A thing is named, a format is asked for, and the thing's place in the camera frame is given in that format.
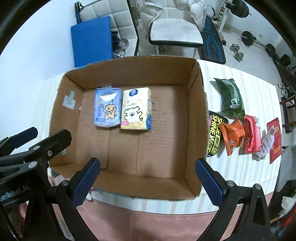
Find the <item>red packet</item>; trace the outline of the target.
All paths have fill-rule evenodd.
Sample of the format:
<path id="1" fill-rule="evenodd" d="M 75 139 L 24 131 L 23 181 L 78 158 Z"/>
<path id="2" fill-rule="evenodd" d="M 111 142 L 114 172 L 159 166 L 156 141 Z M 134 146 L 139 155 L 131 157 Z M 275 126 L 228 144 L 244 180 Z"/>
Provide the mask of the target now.
<path id="1" fill-rule="evenodd" d="M 274 128 L 274 142 L 270 150 L 270 164 L 282 154 L 282 135 L 278 118 L 267 123 L 267 130 Z"/>

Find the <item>red tissue pack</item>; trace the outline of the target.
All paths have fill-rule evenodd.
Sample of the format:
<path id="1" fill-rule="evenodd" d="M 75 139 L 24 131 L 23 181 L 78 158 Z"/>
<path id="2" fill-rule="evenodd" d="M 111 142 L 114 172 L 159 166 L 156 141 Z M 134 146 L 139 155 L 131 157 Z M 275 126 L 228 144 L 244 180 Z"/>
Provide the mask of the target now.
<path id="1" fill-rule="evenodd" d="M 251 154 L 261 150 L 261 131 L 259 119 L 255 116 L 246 115 L 243 119 L 244 153 Z"/>

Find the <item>pink socks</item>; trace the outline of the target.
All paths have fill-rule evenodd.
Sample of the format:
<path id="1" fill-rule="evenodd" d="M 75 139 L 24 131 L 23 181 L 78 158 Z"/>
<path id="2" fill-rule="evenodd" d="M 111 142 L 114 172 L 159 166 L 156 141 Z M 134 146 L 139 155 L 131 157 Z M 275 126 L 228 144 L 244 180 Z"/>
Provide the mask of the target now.
<path id="1" fill-rule="evenodd" d="M 255 152 L 256 159 L 261 160 L 266 157 L 266 155 L 270 152 L 273 144 L 274 144 L 274 133 L 275 128 L 272 126 L 264 136 L 261 141 L 261 149 L 259 152 Z"/>

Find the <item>orange snack bag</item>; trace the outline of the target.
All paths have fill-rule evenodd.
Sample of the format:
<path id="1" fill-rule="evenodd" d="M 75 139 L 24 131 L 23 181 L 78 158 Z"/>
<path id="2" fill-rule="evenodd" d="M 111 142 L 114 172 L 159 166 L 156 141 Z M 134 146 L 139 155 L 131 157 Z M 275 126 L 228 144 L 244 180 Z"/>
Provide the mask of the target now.
<path id="1" fill-rule="evenodd" d="M 245 130 L 239 119 L 232 124 L 221 123 L 220 130 L 224 139 L 227 155 L 232 155 L 237 147 L 241 147 L 245 136 Z"/>

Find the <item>black shoe shine wipes pack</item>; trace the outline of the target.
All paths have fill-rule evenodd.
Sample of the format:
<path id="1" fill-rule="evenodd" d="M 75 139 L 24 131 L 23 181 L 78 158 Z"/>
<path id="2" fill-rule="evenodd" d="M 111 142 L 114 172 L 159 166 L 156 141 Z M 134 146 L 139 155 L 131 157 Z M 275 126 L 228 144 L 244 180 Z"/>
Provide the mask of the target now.
<path id="1" fill-rule="evenodd" d="M 220 140 L 221 140 L 221 130 L 220 130 L 221 123 L 228 124 L 229 121 L 227 118 L 213 111 L 209 111 L 209 118 L 208 118 L 209 143 L 207 148 L 207 157 L 214 156 L 217 153 L 217 149 L 219 147 Z"/>

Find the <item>green snack bag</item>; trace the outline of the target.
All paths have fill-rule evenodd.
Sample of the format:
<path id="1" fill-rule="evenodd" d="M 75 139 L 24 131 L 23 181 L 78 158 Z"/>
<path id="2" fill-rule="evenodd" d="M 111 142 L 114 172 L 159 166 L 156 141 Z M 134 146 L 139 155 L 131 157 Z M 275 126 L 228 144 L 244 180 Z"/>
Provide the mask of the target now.
<path id="1" fill-rule="evenodd" d="M 223 102 L 223 112 L 237 118 L 245 117 L 243 99 L 234 79 L 214 78 Z"/>

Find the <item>blue tissue pack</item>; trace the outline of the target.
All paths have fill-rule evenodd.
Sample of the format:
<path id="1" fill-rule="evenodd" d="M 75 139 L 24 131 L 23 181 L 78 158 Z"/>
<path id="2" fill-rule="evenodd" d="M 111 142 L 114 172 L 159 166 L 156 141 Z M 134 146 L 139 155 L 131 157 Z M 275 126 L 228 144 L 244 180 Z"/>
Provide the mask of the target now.
<path id="1" fill-rule="evenodd" d="M 93 123 L 101 128 L 120 125 L 122 91 L 120 88 L 105 86 L 95 90 Z"/>

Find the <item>yellow tissue pack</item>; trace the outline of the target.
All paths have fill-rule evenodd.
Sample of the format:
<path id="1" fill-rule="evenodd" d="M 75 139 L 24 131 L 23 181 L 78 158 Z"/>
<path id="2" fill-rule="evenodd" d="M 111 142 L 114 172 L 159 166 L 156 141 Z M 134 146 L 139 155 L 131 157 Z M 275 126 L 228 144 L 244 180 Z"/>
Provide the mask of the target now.
<path id="1" fill-rule="evenodd" d="M 132 131 L 152 129 L 152 92 L 148 87 L 123 91 L 120 128 Z"/>

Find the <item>open cardboard box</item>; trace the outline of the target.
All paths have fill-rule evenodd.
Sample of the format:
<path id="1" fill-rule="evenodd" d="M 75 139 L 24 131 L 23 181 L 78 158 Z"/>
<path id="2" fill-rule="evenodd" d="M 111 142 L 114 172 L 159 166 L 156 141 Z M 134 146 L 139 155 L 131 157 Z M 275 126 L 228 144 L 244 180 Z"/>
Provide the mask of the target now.
<path id="1" fill-rule="evenodd" d="M 193 199 L 195 162 L 206 156 L 208 106 L 196 59 L 138 56 L 65 73 L 50 132 L 67 129 L 71 145 L 51 167 L 72 177 L 100 161 L 94 186 L 130 197 Z"/>

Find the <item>blue foam mat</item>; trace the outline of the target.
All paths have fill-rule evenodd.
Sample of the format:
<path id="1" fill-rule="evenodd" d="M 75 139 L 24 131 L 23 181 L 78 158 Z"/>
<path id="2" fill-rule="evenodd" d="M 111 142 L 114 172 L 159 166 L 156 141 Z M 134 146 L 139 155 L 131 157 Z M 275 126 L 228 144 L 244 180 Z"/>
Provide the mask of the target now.
<path id="1" fill-rule="evenodd" d="M 76 68 L 113 58 L 110 16 L 72 26 L 71 39 Z"/>

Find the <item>chrome dumbbell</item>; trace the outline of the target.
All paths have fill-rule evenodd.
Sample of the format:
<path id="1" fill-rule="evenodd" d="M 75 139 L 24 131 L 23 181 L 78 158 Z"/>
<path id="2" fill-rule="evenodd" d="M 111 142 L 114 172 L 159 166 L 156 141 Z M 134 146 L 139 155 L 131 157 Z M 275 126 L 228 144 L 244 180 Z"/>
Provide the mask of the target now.
<path id="1" fill-rule="evenodd" d="M 244 54 L 240 52 L 240 46 L 238 44 L 232 44 L 229 49 L 234 53 L 233 57 L 235 60 L 238 62 L 243 60 Z"/>

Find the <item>black weight bench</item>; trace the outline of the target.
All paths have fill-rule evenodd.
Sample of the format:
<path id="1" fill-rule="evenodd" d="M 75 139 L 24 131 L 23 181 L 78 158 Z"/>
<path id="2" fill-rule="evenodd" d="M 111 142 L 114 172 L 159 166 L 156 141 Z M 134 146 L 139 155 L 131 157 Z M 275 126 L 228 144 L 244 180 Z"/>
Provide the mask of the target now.
<path id="1" fill-rule="evenodd" d="M 199 52 L 200 59 L 218 64 L 225 64 L 226 57 L 222 41 L 209 16 L 206 16 L 205 18 L 205 24 L 201 36 L 203 38 L 203 45 Z"/>

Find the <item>white cushioned chair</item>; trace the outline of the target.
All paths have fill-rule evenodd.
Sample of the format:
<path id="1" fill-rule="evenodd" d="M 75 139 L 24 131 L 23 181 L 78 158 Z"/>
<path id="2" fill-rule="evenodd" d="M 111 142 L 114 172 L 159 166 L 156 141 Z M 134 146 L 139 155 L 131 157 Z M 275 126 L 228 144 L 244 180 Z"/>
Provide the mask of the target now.
<path id="1" fill-rule="evenodd" d="M 179 46 L 193 49 L 193 57 L 203 45 L 203 38 L 198 27 L 183 19 L 160 18 L 152 22 L 147 31 L 144 30 L 145 38 L 154 46 L 157 55 L 160 47 Z"/>

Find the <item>black barbell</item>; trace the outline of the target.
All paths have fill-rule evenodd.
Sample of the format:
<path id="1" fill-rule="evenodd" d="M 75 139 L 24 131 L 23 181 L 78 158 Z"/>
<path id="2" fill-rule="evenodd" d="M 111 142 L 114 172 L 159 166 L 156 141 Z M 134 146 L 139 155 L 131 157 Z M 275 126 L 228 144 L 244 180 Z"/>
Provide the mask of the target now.
<path id="1" fill-rule="evenodd" d="M 260 43 L 249 31 L 242 32 L 241 40 L 242 40 L 243 44 L 247 47 L 251 47 L 254 44 L 258 44 L 258 45 L 262 46 L 265 49 L 265 51 L 267 52 L 267 54 L 269 55 L 269 57 L 271 57 L 271 58 L 273 58 L 276 55 L 275 47 L 272 44 L 264 45 L 264 44 Z"/>

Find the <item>white puffer jacket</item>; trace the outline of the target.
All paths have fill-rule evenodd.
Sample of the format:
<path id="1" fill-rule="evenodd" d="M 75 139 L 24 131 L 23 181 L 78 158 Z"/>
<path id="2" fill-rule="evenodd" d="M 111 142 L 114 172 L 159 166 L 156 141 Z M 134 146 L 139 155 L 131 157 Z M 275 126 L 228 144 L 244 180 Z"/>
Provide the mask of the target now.
<path id="1" fill-rule="evenodd" d="M 148 30 L 157 19 L 183 19 L 203 30 L 207 5 L 201 0 L 138 1 L 143 29 Z"/>

